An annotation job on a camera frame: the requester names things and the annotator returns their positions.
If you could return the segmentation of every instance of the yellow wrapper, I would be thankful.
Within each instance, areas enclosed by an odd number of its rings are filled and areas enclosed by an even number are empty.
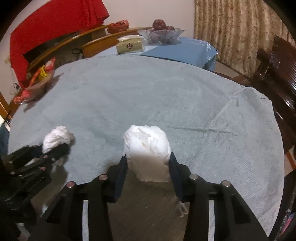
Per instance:
[[[129,39],[116,44],[118,53],[141,52],[144,48],[145,46],[143,45],[142,39],[139,38]]]

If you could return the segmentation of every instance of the dark wooden chair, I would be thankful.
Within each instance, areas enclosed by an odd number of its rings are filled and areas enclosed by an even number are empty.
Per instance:
[[[296,144],[296,49],[275,36],[271,54],[259,49],[257,58],[251,86],[272,101],[286,153]]]

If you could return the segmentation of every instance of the curtain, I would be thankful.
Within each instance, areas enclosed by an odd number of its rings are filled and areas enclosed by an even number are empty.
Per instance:
[[[257,50],[271,52],[274,35],[296,47],[288,29],[263,0],[195,0],[194,38],[218,49],[217,60],[246,76],[259,65]]]

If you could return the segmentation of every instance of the bowl of fruit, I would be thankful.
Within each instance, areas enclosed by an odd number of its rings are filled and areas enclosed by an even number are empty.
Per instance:
[[[174,44],[177,38],[185,31],[173,26],[166,26],[165,21],[156,19],[152,25],[153,28],[148,30],[138,30],[148,44],[171,45]]]

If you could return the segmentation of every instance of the diamond-shaped logo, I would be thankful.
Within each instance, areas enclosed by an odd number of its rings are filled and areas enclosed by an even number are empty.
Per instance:
[[[127,47],[128,49],[131,49],[131,48],[133,47],[133,45],[132,45],[132,44],[128,44],[126,47]]]

